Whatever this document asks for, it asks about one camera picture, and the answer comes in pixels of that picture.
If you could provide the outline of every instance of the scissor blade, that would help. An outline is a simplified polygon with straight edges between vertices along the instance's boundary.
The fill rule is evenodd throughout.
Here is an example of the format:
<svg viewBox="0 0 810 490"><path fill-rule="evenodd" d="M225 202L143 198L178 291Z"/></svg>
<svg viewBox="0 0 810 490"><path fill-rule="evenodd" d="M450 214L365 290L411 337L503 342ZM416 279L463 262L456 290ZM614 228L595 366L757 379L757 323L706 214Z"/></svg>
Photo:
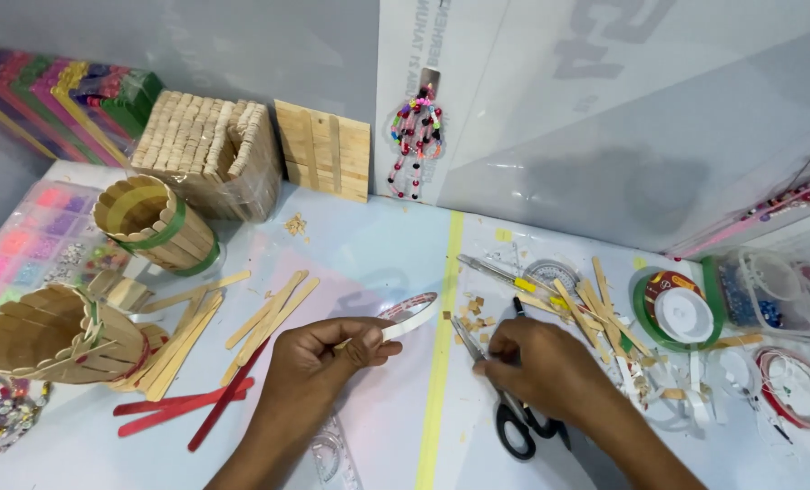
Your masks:
<svg viewBox="0 0 810 490"><path fill-rule="evenodd" d="M458 317L450 318L450 322L453 323L456 333L459 334L460 338L463 340L465 348L468 350L469 354L471 354L471 357L475 359L475 361L486 361L488 359L487 354L481 349L481 346L475 342L475 338L471 337L471 334L465 329L463 322L461 322Z"/></svg>

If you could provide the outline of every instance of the popsicle stick panel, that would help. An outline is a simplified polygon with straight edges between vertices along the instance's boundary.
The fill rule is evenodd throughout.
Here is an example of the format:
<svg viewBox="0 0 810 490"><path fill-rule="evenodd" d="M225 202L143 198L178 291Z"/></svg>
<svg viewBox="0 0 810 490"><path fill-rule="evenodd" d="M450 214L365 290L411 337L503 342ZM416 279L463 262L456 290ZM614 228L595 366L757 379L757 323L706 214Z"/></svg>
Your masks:
<svg viewBox="0 0 810 490"><path fill-rule="evenodd" d="M367 123L280 100L275 100L275 112L290 182L367 201L371 140Z"/></svg>

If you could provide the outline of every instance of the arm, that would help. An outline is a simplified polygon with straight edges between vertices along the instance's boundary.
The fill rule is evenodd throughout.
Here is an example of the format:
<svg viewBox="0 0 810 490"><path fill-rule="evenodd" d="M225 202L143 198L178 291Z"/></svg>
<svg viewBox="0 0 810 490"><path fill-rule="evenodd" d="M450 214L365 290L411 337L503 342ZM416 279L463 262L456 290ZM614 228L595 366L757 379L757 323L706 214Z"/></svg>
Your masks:
<svg viewBox="0 0 810 490"><path fill-rule="evenodd" d="M507 360L517 350L522 367L487 361L477 363L475 372L544 415L579 428L635 488L704 490L571 334L530 318L505 320L489 351Z"/></svg>
<svg viewBox="0 0 810 490"><path fill-rule="evenodd" d="M254 416L233 455L205 490L276 488L302 457L333 402L360 368L378 366L401 352L381 344L378 318L332 318L282 333ZM344 349L333 346L352 338Z"/></svg>

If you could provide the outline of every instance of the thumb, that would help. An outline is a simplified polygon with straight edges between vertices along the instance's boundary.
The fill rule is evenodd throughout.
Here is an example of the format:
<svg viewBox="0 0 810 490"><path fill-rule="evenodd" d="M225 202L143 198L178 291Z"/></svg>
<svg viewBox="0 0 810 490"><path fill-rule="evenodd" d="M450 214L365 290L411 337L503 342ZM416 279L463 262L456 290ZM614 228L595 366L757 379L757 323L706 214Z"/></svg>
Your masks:
<svg viewBox="0 0 810 490"><path fill-rule="evenodd" d="M336 392L361 368L366 367L375 357L384 335L378 327L366 328L345 344L344 349L335 351L335 358L324 370L324 377Z"/></svg>
<svg viewBox="0 0 810 490"><path fill-rule="evenodd" d="M523 399L529 391L529 383L522 369L499 361L479 361L472 368L475 374L483 374L497 388Z"/></svg>

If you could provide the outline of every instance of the popsicle stick pencil holder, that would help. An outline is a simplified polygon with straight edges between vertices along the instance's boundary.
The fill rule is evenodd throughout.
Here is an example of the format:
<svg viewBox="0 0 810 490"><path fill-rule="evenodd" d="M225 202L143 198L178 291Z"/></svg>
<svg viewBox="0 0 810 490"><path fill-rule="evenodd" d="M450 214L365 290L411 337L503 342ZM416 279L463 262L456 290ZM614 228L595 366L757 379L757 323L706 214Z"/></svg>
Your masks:
<svg viewBox="0 0 810 490"><path fill-rule="evenodd" d="M212 228L168 185L149 175L109 186L94 204L93 218L124 250L173 274L198 274L220 256Z"/></svg>
<svg viewBox="0 0 810 490"><path fill-rule="evenodd" d="M49 284L0 306L0 372L67 384L118 381L149 360L148 337L116 309Z"/></svg>

